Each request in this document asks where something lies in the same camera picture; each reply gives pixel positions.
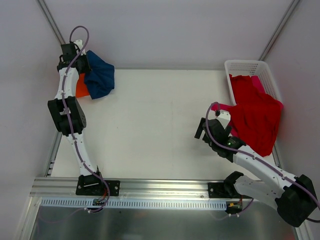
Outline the navy blue printed t-shirt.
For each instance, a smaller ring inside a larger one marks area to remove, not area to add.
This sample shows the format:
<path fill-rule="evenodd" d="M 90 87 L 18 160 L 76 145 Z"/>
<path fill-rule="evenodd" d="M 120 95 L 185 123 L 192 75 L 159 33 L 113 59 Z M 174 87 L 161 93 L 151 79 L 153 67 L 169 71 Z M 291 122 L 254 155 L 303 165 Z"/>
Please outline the navy blue printed t-shirt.
<path fill-rule="evenodd" d="M 91 71 L 85 74 L 84 83 L 92 100 L 106 97 L 115 89 L 115 66 L 105 62 L 93 51 L 86 52 Z"/>

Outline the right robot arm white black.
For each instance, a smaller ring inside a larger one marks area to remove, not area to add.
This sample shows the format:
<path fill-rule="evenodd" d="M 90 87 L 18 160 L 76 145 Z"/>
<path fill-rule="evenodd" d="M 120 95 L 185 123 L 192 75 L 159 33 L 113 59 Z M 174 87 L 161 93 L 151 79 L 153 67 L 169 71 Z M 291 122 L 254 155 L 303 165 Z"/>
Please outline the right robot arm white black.
<path fill-rule="evenodd" d="M 267 162 L 238 137 L 231 136 L 231 127 L 223 126 L 221 118 L 201 118 L 195 133 L 221 158 L 251 172 L 253 180 L 235 171 L 224 181 L 224 193 L 235 198 L 244 195 L 275 209 L 292 227 L 298 228 L 310 220 L 311 213 L 319 208 L 312 180 L 306 175 L 295 176 Z"/>

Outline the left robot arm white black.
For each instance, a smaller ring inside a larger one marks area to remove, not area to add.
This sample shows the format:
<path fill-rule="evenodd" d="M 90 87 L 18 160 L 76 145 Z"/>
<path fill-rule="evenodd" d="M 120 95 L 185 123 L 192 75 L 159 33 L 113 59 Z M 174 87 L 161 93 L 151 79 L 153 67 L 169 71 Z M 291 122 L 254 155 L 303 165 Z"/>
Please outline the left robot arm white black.
<path fill-rule="evenodd" d="M 98 196 L 106 192 L 98 165 L 89 158 L 84 140 L 87 120 L 77 98 L 76 87 L 80 74 L 88 73 L 89 66 L 82 40 L 61 45 L 57 71 L 59 85 L 54 99 L 47 106 L 58 132 L 70 143 L 77 164 L 79 177 L 75 194 L 77 196 Z"/>

